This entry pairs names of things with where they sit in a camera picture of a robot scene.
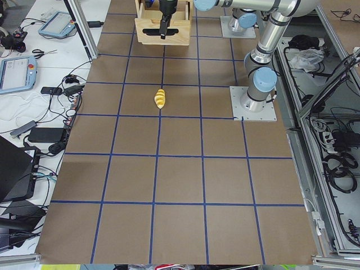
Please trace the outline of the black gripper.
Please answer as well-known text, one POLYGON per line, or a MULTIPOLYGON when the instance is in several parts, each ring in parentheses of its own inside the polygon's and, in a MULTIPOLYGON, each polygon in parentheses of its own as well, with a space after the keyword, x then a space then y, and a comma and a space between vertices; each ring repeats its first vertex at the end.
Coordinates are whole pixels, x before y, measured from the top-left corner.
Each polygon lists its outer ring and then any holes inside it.
POLYGON ((177 0, 160 0, 159 1, 159 10, 162 12, 163 16, 160 21, 160 38, 165 39, 167 35, 167 29, 170 25, 171 15, 174 14, 177 10, 177 0))

